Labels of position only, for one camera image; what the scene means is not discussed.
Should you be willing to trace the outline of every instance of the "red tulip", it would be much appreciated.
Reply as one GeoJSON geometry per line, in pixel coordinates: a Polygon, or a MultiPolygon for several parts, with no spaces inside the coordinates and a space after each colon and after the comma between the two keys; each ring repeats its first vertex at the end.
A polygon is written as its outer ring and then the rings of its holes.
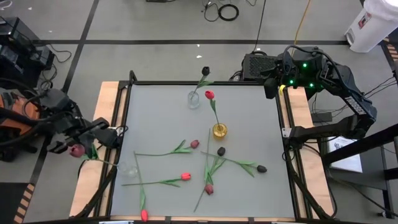
{"type": "Polygon", "coordinates": [[[214,93],[211,90],[206,90],[205,96],[209,99],[212,100],[214,98],[214,93]]]}
{"type": "Polygon", "coordinates": [[[183,174],[181,174],[181,179],[182,180],[190,180],[191,179],[191,174],[190,173],[183,173],[183,174]]]}
{"type": "Polygon", "coordinates": [[[85,154],[85,147],[81,144],[74,144],[72,147],[68,146],[69,154],[73,157],[80,158],[85,154]]]}
{"type": "Polygon", "coordinates": [[[148,221],[148,212],[145,209],[141,210],[141,220],[144,222],[148,221]]]}
{"type": "Polygon", "coordinates": [[[191,148],[196,149],[199,146],[199,140],[193,140],[191,142],[191,148]]]}
{"type": "Polygon", "coordinates": [[[205,186],[205,191],[206,191],[206,193],[207,193],[208,195],[211,195],[211,194],[214,192],[213,186],[212,186],[211,184],[207,184],[207,185],[205,186]]]}

